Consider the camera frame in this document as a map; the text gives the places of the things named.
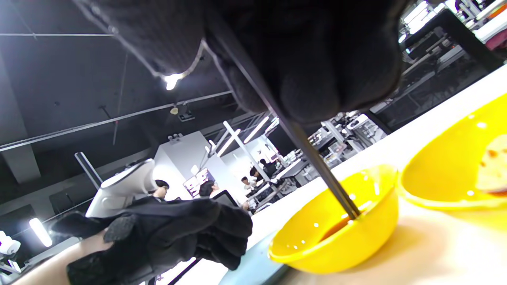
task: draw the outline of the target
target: gloved hand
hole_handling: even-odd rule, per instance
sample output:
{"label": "gloved hand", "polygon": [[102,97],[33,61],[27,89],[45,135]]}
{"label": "gloved hand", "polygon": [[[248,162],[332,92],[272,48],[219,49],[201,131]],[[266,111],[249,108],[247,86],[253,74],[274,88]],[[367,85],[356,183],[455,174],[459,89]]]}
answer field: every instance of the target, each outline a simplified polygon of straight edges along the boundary
{"label": "gloved hand", "polygon": [[267,108],[207,27],[221,14],[286,115],[319,123],[390,96],[401,76],[400,17],[413,0],[74,0],[149,69],[180,74],[201,39],[218,57],[238,104]]}
{"label": "gloved hand", "polygon": [[52,232],[89,237],[107,228],[107,250],[67,267],[72,285],[139,285],[191,257],[222,263],[235,270],[252,233],[249,215],[210,199],[160,201],[146,197],[110,218],[72,213]]}

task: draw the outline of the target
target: white robot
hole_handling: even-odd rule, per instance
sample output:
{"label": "white robot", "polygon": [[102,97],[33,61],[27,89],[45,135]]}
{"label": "white robot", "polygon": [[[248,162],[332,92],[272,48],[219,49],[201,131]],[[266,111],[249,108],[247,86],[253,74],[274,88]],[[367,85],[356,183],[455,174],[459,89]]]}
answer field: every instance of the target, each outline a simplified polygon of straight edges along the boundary
{"label": "white robot", "polygon": [[20,242],[13,240],[3,231],[0,231],[0,268],[10,272],[10,275],[0,272],[0,284],[9,284],[19,276],[19,273],[21,273],[21,269],[18,264],[15,261],[10,260],[11,256],[18,252],[20,247]]}
{"label": "white robot", "polygon": [[147,195],[157,185],[153,180],[155,161],[147,159],[102,182],[85,216],[106,218],[126,208],[137,195]]}

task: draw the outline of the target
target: fluorescent light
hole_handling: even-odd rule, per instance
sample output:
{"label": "fluorescent light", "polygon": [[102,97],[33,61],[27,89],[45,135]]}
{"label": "fluorescent light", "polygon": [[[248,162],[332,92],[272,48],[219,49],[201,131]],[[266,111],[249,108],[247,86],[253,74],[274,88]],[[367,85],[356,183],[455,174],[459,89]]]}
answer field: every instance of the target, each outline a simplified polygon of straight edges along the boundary
{"label": "fluorescent light", "polygon": [[271,121],[271,125],[269,125],[269,127],[264,131],[264,133],[267,133],[269,132],[272,128],[276,127],[276,125],[278,125],[278,117],[274,118],[272,121]]}
{"label": "fluorescent light", "polygon": [[17,262],[15,261],[12,261],[9,259],[9,264],[11,265],[11,267],[16,270],[18,273],[21,273],[21,268],[19,268],[19,265]]}
{"label": "fluorescent light", "polygon": [[172,74],[172,75],[166,76],[164,78],[164,81],[167,82],[167,86],[165,87],[165,89],[167,89],[167,90],[174,89],[176,87],[176,83],[178,83],[178,80],[180,80],[182,78],[183,78],[183,75],[181,75],[181,74]]}
{"label": "fluorescent light", "polygon": [[454,6],[454,3],[456,2],[456,0],[447,0],[445,1],[445,5],[447,6],[447,8],[449,10],[452,11],[452,13],[454,14],[458,14],[458,10],[456,9],[456,7]]}
{"label": "fluorescent light", "polygon": [[216,149],[216,145],[212,140],[208,140],[209,144],[211,145],[211,150]]}
{"label": "fluorescent light", "polygon": [[398,43],[402,43],[405,39],[407,38],[407,34],[403,34],[399,39],[398,39]]}
{"label": "fluorescent light", "polygon": [[269,120],[269,116],[266,116],[264,119],[262,119],[262,121],[259,123],[259,125],[257,125],[257,127],[255,127],[255,129],[253,129],[253,131],[246,137],[245,141],[243,142],[244,144],[249,142],[251,140],[251,138],[254,137],[254,135],[262,128],[262,126],[264,126],[264,124]]}
{"label": "fluorescent light", "polygon": [[435,7],[434,11],[438,13],[438,12],[442,11],[444,8],[445,8],[445,4],[440,3],[440,5]]}
{"label": "fluorescent light", "polygon": [[[240,129],[237,129],[235,132],[234,132],[234,135],[238,135],[239,132],[241,132]],[[224,146],[222,147],[222,149],[216,154],[216,156],[220,157],[220,155],[222,155],[225,151],[225,149],[227,147],[229,147],[229,145],[231,145],[232,141],[234,140],[234,135],[231,135],[231,137],[229,138],[229,140],[224,144]]]}
{"label": "fluorescent light", "polygon": [[410,12],[410,14],[408,14],[404,19],[403,21],[405,23],[410,23],[412,20],[414,20],[414,18],[419,15],[419,13],[421,13],[426,7],[428,7],[428,2],[426,1],[423,1],[421,2],[419,5],[417,5],[417,7],[412,10],[412,12]]}
{"label": "fluorescent light", "polygon": [[41,240],[42,244],[45,247],[50,247],[53,244],[53,241],[51,240],[51,237],[42,225],[41,221],[39,221],[37,218],[33,218],[29,223],[37,237]]}

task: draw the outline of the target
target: ceiling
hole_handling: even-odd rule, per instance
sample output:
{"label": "ceiling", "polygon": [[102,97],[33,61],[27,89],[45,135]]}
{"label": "ceiling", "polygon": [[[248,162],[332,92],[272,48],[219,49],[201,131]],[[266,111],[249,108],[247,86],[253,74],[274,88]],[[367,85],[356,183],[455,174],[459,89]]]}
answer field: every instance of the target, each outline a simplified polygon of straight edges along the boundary
{"label": "ceiling", "polygon": [[[207,53],[167,91],[112,37],[40,35],[62,33],[103,34],[71,1],[0,1],[0,144],[229,90]],[[77,151],[99,167],[156,148],[173,133],[205,129],[214,139],[224,120],[257,118],[239,110],[231,94],[186,108],[195,120],[181,122],[164,109],[119,121],[116,134],[110,123],[3,152],[0,183],[16,194],[0,193],[0,203],[82,173]]]}

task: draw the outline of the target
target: pink object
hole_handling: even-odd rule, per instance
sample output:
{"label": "pink object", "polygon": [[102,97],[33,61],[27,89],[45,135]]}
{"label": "pink object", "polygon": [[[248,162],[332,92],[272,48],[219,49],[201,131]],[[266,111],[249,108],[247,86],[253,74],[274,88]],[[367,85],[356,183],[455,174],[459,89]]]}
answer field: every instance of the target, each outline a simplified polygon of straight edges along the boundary
{"label": "pink object", "polygon": [[486,47],[488,47],[489,50],[507,48],[507,29],[498,32],[496,35],[490,38],[486,42]]}

